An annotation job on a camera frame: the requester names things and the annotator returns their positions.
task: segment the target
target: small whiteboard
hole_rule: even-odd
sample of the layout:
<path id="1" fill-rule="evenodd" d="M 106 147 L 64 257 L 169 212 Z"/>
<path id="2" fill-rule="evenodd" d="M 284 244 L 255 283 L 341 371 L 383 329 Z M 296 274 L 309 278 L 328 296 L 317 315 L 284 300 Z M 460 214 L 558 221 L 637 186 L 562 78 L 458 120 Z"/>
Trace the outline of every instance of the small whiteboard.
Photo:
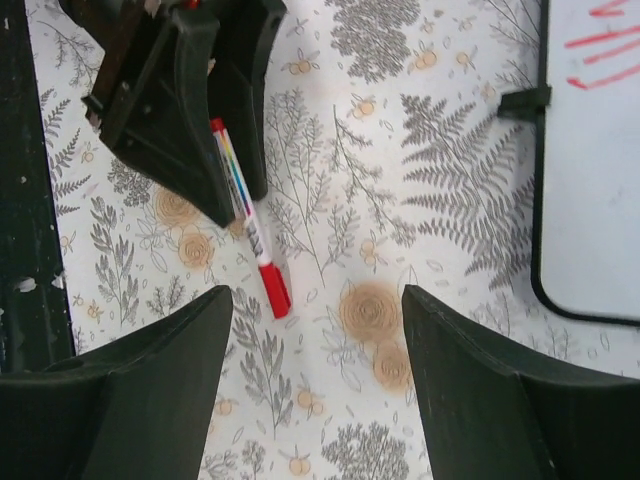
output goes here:
<path id="1" fill-rule="evenodd" d="M 640 320 L 640 0 L 549 0 L 538 290 Z"/>

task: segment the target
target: floral tablecloth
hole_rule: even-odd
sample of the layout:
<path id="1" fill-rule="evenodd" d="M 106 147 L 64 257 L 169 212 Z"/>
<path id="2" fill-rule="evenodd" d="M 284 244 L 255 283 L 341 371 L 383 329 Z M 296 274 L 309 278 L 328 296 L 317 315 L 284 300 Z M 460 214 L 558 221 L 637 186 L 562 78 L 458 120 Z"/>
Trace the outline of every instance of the floral tablecloth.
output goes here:
<path id="1" fill-rule="evenodd" d="M 534 81 L 535 0 L 288 1 L 259 205 L 294 303 L 278 322 L 242 230 L 125 168 L 85 121 L 100 48 L 56 0 L 27 8 L 78 351 L 234 290 L 201 479 L 430 478 L 408 282 L 538 351 L 639 376 L 635 329 L 557 318 L 528 283 L 533 132 L 494 114 Z"/>

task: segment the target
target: marker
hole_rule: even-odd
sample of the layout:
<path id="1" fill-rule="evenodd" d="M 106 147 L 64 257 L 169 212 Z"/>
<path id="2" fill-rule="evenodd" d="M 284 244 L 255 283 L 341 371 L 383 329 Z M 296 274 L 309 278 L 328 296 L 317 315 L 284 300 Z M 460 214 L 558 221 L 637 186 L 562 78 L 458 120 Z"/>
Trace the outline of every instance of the marker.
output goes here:
<path id="1" fill-rule="evenodd" d="M 234 210 L 236 215 L 244 214 L 244 227 L 249 237 L 251 250 L 258 262 L 258 269 L 267 290 L 273 315 L 276 319 L 286 317 L 291 309 L 291 299 L 280 269 L 273 264 L 262 226 L 258 220 L 258 214 L 251 201 L 249 189 L 242 176 L 233 145 L 231 145 L 229 132 L 220 118 L 211 120 L 211 130 L 223 160 Z"/>

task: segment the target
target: black frame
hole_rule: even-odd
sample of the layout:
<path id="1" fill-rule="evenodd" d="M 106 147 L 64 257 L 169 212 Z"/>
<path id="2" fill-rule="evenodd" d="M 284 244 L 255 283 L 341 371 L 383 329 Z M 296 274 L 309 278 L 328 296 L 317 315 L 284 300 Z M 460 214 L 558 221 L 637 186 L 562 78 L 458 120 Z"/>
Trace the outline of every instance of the black frame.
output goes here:
<path id="1" fill-rule="evenodd" d="M 75 355 L 24 0 L 0 1 L 0 372 Z M 16 282 L 37 287 L 21 293 Z"/>

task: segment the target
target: white paint chip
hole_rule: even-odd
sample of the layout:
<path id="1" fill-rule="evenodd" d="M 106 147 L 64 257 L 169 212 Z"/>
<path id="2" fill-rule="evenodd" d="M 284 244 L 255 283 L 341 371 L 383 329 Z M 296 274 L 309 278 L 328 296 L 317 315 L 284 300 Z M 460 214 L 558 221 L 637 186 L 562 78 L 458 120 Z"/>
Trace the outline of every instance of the white paint chip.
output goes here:
<path id="1" fill-rule="evenodd" d="M 27 292 L 31 292 L 32 290 L 35 290 L 37 286 L 38 285 L 36 284 L 36 281 L 33 278 L 27 277 L 21 282 L 18 282 L 15 288 L 16 290 L 20 290 L 20 293 L 27 293 Z"/>
<path id="2" fill-rule="evenodd" d="M 62 290 L 64 288 L 64 272 L 60 275 L 56 275 L 56 278 L 53 279 L 51 285 Z"/>

